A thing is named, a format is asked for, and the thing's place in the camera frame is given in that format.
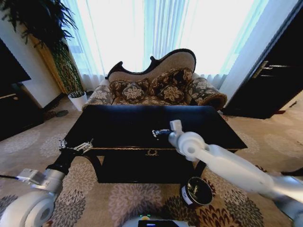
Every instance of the dark wooden cabinet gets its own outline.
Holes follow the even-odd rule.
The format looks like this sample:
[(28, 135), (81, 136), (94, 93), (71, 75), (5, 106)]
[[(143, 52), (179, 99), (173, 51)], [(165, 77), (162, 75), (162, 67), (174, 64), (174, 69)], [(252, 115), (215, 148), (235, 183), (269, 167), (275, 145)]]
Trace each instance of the dark wooden cabinet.
[(223, 110), (225, 114), (270, 118), (302, 91), (302, 23), (301, 9)]
[(42, 109), (18, 84), (0, 88), (0, 141), (43, 122)]

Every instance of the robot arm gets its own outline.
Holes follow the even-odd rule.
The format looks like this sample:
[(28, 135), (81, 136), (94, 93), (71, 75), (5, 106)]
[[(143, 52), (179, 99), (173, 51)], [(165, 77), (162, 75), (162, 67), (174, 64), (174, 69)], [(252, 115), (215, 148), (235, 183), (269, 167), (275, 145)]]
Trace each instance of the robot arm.
[(54, 202), (62, 191), (62, 181), (77, 155), (92, 148), (91, 142), (75, 148), (66, 148), (64, 140), (61, 154), (42, 174), (37, 170), (24, 169), (17, 178), (31, 183), (36, 190), (13, 201), (3, 212), (0, 227), (41, 227), (52, 215)]
[(169, 142), (187, 160), (199, 159), (230, 183), (273, 200), (291, 219), (303, 213), (303, 184), (296, 178), (270, 176), (240, 156), (220, 146), (208, 145), (197, 133), (183, 132), (180, 120), (171, 121), (170, 127)]

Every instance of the cabinet handle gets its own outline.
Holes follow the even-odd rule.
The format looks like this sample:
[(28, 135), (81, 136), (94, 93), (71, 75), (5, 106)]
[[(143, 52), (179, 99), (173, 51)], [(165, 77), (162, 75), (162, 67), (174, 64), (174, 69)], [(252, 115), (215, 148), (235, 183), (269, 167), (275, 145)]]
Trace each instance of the cabinet handle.
[(254, 73), (254, 75), (252, 75), (251, 78), (253, 78), (253, 79), (257, 78), (257, 76), (260, 74), (260, 72), (262, 71), (262, 69), (264, 69), (264, 67), (266, 66), (267, 63), (268, 63), (268, 61), (262, 62), (262, 64), (260, 64), (260, 66), (258, 67), (258, 69)]

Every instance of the floral rug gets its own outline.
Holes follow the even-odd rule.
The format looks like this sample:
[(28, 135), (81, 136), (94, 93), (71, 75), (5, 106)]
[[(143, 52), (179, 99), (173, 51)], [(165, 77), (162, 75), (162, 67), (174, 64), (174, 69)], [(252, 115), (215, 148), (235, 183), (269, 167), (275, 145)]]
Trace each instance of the floral rug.
[[(61, 118), (0, 142), (0, 174), (17, 175), (23, 168), (43, 171), (59, 155), (64, 138), (80, 115), (68, 98), (54, 111), (68, 110)], [(236, 154), (265, 172), (294, 171), (303, 160), (303, 101), (271, 119), (222, 116), (247, 144)], [(206, 169), (202, 175), (212, 188), (208, 206), (186, 207), (177, 184), (99, 184), (91, 164), (77, 157), (64, 179), (63, 191), (45, 227), (121, 226), (142, 213), (186, 220), (202, 227), (287, 227), (291, 220), (274, 203), (247, 193)], [(22, 182), (0, 178), (0, 216), (19, 196), (30, 191)]]

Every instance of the table leg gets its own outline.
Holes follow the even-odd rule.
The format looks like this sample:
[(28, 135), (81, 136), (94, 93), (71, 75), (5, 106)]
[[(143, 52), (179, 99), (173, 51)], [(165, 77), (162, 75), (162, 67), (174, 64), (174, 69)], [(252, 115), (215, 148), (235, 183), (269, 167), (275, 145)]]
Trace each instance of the table leg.
[(196, 168), (195, 168), (194, 176), (201, 177), (205, 167), (206, 167), (206, 163), (202, 162), (202, 161), (199, 161)]
[(100, 183), (101, 174), (102, 174), (102, 165), (100, 163), (100, 160), (95, 155), (88, 155), (88, 156), (84, 156), (84, 157), (87, 158), (90, 161), (90, 163), (93, 165), (96, 176), (97, 176), (98, 183)]

